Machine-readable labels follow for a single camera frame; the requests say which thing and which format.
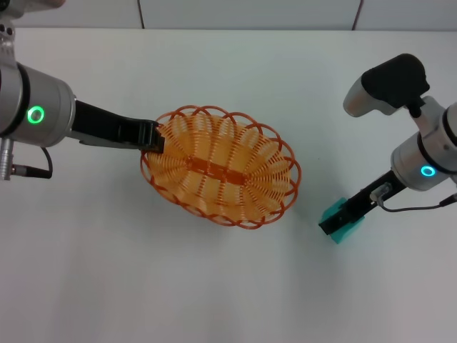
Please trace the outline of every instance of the woven basket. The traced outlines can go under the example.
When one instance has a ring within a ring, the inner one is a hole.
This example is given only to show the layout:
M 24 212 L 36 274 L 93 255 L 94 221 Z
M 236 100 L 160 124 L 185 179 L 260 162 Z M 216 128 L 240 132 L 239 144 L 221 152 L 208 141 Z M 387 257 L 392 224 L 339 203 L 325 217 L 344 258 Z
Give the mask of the woven basket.
M 170 202 L 244 229 L 278 220 L 295 202 L 301 168 L 271 127 L 215 106 L 181 107 L 157 121 L 165 150 L 143 151 L 141 172 Z

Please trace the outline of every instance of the white table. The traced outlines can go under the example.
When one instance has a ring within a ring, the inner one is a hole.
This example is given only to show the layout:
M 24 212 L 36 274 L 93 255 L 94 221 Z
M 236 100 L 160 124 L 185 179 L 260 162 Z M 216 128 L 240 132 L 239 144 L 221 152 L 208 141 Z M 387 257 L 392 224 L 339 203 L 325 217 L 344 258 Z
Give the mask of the white table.
M 317 225 L 332 202 L 388 171 L 416 131 L 405 111 L 351 118 L 349 87 L 409 52 L 448 106 L 456 33 L 21 29 L 16 40 L 20 62 L 116 113 L 244 111 L 293 147 L 303 182 L 280 221 L 219 227 L 162 199 L 137 151 L 64 140 L 50 149 L 51 181 L 0 184 L 2 342 L 456 341 L 455 207 L 377 209 L 340 245 Z M 33 146 L 15 156 L 46 166 Z M 388 204 L 436 204 L 454 190 L 447 181 Z

